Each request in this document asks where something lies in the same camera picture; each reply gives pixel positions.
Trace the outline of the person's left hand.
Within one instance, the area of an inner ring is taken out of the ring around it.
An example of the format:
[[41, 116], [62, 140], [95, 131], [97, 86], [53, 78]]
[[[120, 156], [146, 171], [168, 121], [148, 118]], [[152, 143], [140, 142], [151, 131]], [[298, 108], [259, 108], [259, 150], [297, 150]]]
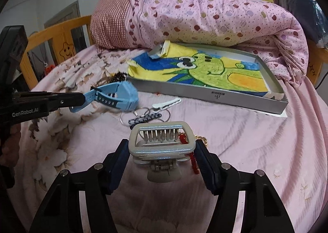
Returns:
[[13, 125], [9, 134], [1, 141], [1, 188], [12, 188], [15, 184], [15, 171], [19, 159], [21, 124]]

